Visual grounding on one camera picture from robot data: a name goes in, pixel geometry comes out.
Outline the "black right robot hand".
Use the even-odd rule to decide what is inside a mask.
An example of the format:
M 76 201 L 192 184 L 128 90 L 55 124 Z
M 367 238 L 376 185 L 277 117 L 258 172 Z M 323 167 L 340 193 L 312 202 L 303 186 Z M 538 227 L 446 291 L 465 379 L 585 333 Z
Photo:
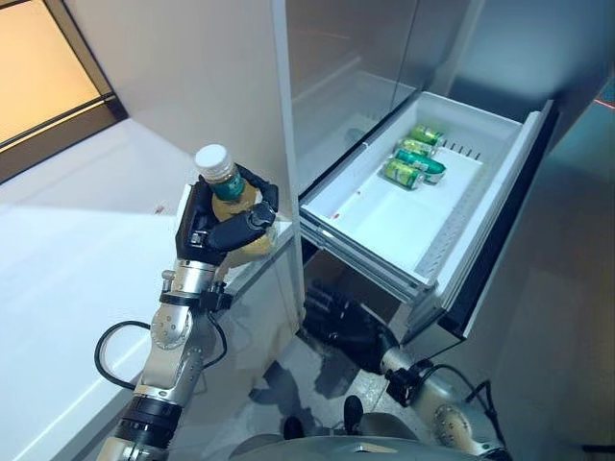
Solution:
M 304 307 L 304 329 L 322 343 L 342 351 L 366 372 L 382 375 L 383 357 L 400 346 L 388 326 L 361 303 L 327 285 L 311 285 Z

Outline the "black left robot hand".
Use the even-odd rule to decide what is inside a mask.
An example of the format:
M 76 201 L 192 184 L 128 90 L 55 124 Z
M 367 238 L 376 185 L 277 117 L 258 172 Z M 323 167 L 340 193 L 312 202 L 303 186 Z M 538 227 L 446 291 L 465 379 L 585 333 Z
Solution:
M 243 166 L 238 167 L 238 172 L 260 191 L 261 201 L 221 222 L 211 204 L 213 189 L 199 178 L 189 187 L 175 236 L 178 259 L 219 266 L 227 253 L 263 237 L 273 226 L 279 210 L 279 188 Z

